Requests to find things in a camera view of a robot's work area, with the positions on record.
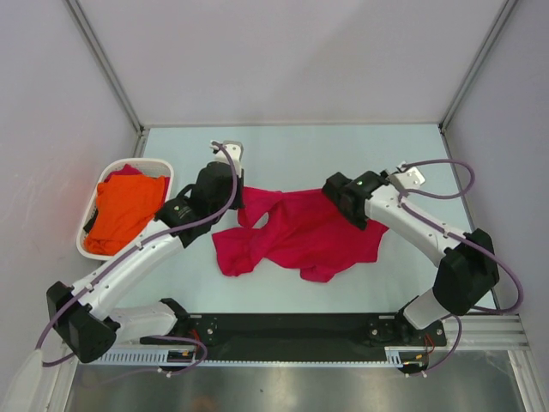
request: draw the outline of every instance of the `table surface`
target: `table surface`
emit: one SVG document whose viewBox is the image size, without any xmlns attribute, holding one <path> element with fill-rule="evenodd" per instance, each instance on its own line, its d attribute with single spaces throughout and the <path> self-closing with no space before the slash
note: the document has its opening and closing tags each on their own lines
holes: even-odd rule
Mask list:
<svg viewBox="0 0 549 412">
<path fill-rule="evenodd" d="M 335 172 L 354 178 L 402 161 L 448 157 L 434 124 L 154 128 L 143 157 L 172 164 L 175 196 L 213 159 L 211 140 L 243 143 L 245 184 L 271 191 L 322 187 Z M 423 167 L 422 172 L 425 190 L 457 191 L 450 166 Z M 470 229 L 460 199 L 413 201 L 454 226 Z M 229 211 L 213 232 L 237 225 L 236 213 Z M 206 234 L 155 268 L 120 306 L 171 297 L 188 312 L 395 312 L 429 289 L 436 274 L 419 250 L 389 230 L 376 263 L 355 264 L 328 283 L 304 281 L 298 270 L 282 269 L 267 259 L 250 274 L 226 277 L 217 265 L 211 235 Z M 480 304 L 494 307 L 492 295 Z"/>
</svg>

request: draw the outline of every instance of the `white wall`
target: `white wall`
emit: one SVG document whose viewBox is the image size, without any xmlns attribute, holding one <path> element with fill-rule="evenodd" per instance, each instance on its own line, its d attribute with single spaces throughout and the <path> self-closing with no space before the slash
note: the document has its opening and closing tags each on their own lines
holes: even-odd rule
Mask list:
<svg viewBox="0 0 549 412">
<path fill-rule="evenodd" d="M 437 123 L 504 0 L 81 0 L 144 124 Z"/>
<path fill-rule="evenodd" d="M 549 2 L 522 0 L 449 128 L 456 158 L 478 183 L 468 198 L 474 221 L 525 288 L 520 310 L 549 387 Z M 504 282 L 504 305 L 515 293 Z"/>
<path fill-rule="evenodd" d="M 0 2 L 0 399 L 48 317 L 45 291 L 86 275 L 79 220 L 136 137 L 61 0 Z"/>
</svg>

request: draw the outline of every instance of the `light blue tabletop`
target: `light blue tabletop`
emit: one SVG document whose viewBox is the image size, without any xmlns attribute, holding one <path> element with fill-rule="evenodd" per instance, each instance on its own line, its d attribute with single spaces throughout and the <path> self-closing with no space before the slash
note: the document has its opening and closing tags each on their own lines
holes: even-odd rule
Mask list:
<svg viewBox="0 0 549 412">
<path fill-rule="evenodd" d="M 447 158 L 434 124 L 159 128 L 150 131 L 143 157 L 172 164 L 175 196 L 212 161 L 211 140 L 243 143 L 245 184 L 273 191 L 322 187 L 335 172 L 354 179 L 367 170 L 381 172 L 402 161 Z M 421 170 L 426 177 L 424 190 L 457 191 L 450 166 Z M 470 229 L 459 199 L 414 197 L 413 202 L 440 219 Z M 230 211 L 214 232 L 235 226 L 236 213 Z M 250 274 L 225 277 L 215 260 L 211 235 L 205 234 L 154 269 L 120 306 L 171 297 L 188 312 L 394 312 L 429 289 L 436 273 L 421 252 L 389 230 L 376 263 L 356 264 L 328 283 L 304 281 L 298 270 L 282 269 L 267 259 Z M 480 304 L 493 307 L 492 296 Z"/>
</svg>

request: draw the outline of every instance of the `laundry basket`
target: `laundry basket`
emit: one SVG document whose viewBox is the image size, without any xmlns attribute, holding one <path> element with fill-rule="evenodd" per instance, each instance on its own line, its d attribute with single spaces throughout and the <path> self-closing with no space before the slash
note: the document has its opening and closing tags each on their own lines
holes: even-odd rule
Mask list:
<svg viewBox="0 0 549 412">
<path fill-rule="evenodd" d="M 168 189 L 166 191 L 166 200 L 170 198 L 170 192 L 172 191 L 173 184 L 173 167 L 167 161 L 161 159 L 143 159 L 143 158 L 131 158 L 131 159 L 122 159 L 120 161 L 115 161 L 111 163 L 101 174 L 98 184 L 105 181 L 106 177 L 111 172 L 115 172 L 124 167 L 124 165 L 130 165 L 138 170 L 140 170 L 144 175 L 150 176 L 151 178 L 158 178 L 159 176 L 166 176 L 170 178 L 168 183 Z M 85 256 L 86 258 L 96 259 L 96 260 L 108 260 L 111 256 L 107 255 L 96 255 L 95 253 L 90 253 L 86 251 L 84 247 L 84 239 L 87 236 L 87 233 L 84 231 L 84 226 L 92 218 L 97 209 L 95 206 L 95 199 L 97 197 L 97 185 L 94 188 L 94 193 L 89 203 L 87 204 L 86 213 L 82 217 L 80 224 L 80 230 L 78 236 L 76 237 L 76 248 L 78 251 Z"/>
</svg>

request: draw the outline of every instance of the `white bin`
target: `white bin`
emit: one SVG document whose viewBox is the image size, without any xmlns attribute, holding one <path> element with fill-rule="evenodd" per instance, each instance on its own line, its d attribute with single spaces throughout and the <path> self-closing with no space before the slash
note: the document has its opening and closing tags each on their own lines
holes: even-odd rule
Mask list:
<svg viewBox="0 0 549 412">
<path fill-rule="evenodd" d="M 111 172 L 115 172 L 124 167 L 124 165 L 130 165 L 138 170 L 140 170 L 144 175 L 150 176 L 152 178 L 158 178 L 159 176 L 166 176 L 170 178 L 168 183 L 168 190 L 166 191 L 166 200 L 171 197 L 172 184 L 173 184 L 173 167 L 167 161 L 161 159 L 143 159 L 143 158 L 130 158 L 122 159 L 120 161 L 115 161 L 111 163 L 101 174 L 98 184 L 105 181 L 106 177 Z M 78 236 L 76 237 L 76 248 L 78 251 L 85 256 L 86 258 L 96 259 L 96 260 L 108 260 L 111 256 L 107 255 L 96 255 L 86 251 L 84 247 L 84 239 L 87 236 L 87 233 L 84 231 L 84 226 L 92 218 L 95 213 L 95 199 L 97 197 L 97 185 L 94 187 L 94 193 L 89 203 L 87 204 L 86 213 L 82 217 Z"/>
</svg>

